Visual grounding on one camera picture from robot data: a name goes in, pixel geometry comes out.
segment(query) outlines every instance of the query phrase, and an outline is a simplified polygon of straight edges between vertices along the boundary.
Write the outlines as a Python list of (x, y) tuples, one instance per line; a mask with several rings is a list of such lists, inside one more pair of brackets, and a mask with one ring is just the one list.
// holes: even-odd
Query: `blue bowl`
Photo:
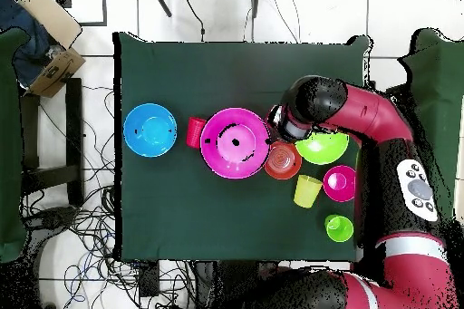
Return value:
[(158, 157), (172, 148), (178, 136), (176, 120), (166, 108), (146, 103), (126, 117), (124, 139), (129, 148), (143, 157)]

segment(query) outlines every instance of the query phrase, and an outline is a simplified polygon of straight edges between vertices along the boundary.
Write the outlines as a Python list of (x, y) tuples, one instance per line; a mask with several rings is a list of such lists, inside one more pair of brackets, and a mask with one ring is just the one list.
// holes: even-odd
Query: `tiled floor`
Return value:
[[(102, 160), (95, 151), (94, 144), (103, 152), (104, 157), (114, 160), (114, 146), (111, 135), (114, 132), (111, 115), (104, 106), (113, 112), (113, 97), (105, 88), (112, 87), (113, 60), (111, 32), (125, 31), (136, 34), (147, 41), (183, 41), (199, 42), (200, 27), (190, 12), (186, 0), (165, 0), (173, 16), (168, 18), (157, 0), (107, 0), (107, 26), (85, 26), (73, 47), (83, 56), (86, 64), (75, 76), (82, 78), (83, 118), (85, 125), (85, 162), (86, 179), (92, 176), (92, 168), (101, 167)], [(276, 0), (288, 27), (298, 38), (298, 22), (292, 0)], [(77, 5), (87, 5), (92, 0), (75, 0)], [(249, 0), (190, 0), (206, 29), (205, 41), (241, 41), (244, 37), (251, 41), (251, 23), (244, 25), (250, 8)], [(462, 0), (295, 0), (299, 12), (302, 42), (308, 43), (346, 43), (356, 34), (368, 34), (374, 41), (370, 60), (371, 80), (377, 87), (385, 90), (406, 81), (406, 73), (396, 61), (397, 57), (408, 53), (412, 33), (421, 27), (438, 27), (451, 39), (464, 36), (464, 6)], [(81, 8), (74, 8), (73, 13), (84, 15)], [(276, 9), (275, 0), (260, 0), (255, 21), (255, 42), (285, 41), (294, 38), (285, 27)], [(42, 105), (57, 124), (64, 130), (64, 89), (52, 99), (42, 99)], [(464, 128), (461, 129), (461, 142), (464, 141)], [(64, 163), (65, 139), (41, 111), (39, 154), (41, 166), (54, 167)], [(461, 144), (460, 156), (464, 156), (464, 143)], [(464, 221), (464, 160), (459, 167), (457, 179), (456, 207)], [(113, 182), (109, 170), (98, 174), (101, 185)], [(97, 179), (86, 182), (86, 192), (98, 187)], [(37, 195), (30, 197), (34, 201)], [(87, 208), (95, 208), (99, 198), (89, 201)], [(66, 188), (63, 186), (47, 189), (46, 197), (39, 203), (40, 207), (66, 205)], [(79, 264), (87, 251), (81, 240), (71, 232), (65, 232), (50, 240), (44, 252), (40, 267), (41, 292), (44, 301), (55, 302), (61, 309), (70, 298), (66, 289), (75, 290), (77, 283), (76, 268), (69, 266)], [(292, 262), (299, 267), (302, 262)], [(347, 269), (347, 264), (332, 263), (329, 266)], [(161, 262), (161, 270), (169, 271), (175, 264)], [(176, 272), (163, 276), (163, 288), (172, 289), (172, 280)], [(81, 288), (68, 309), (137, 309), (128, 297), (135, 297), (135, 289), (124, 291), (115, 285), (105, 288), (105, 281), (95, 278), (83, 281)], [(157, 302), (163, 303), (164, 297), (153, 299), (151, 309)], [(144, 308), (148, 299), (142, 299)], [(187, 296), (179, 291), (178, 304), (185, 305)]]

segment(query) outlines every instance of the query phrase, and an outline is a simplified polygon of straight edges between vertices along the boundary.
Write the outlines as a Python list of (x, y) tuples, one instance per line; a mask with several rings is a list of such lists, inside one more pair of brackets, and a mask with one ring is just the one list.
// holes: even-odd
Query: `lime green bowl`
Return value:
[(298, 153), (312, 164), (325, 165), (337, 161), (348, 148), (350, 137), (344, 133), (313, 133), (309, 139), (298, 141)]
[(335, 243), (344, 243), (353, 235), (353, 223), (349, 218), (340, 215), (330, 215), (325, 219), (325, 230)]

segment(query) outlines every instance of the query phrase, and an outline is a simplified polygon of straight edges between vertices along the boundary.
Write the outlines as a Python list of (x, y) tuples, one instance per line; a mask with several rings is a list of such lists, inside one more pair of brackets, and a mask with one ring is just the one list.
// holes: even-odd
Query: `red cup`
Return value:
[(199, 119), (198, 117), (188, 117), (186, 142), (191, 148), (199, 150), (199, 137), (206, 123), (206, 120)]

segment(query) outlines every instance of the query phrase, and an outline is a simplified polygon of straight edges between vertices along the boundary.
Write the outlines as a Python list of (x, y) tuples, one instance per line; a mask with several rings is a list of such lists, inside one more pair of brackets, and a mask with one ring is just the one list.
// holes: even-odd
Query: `pink bowl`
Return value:
[(344, 202), (354, 198), (356, 172), (346, 165), (338, 165), (325, 173), (323, 186), (333, 201)]
[(265, 122), (257, 114), (227, 108), (203, 127), (199, 148), (213, 172), (226, 179), (245, 179), (265, 165), (270, 143)]

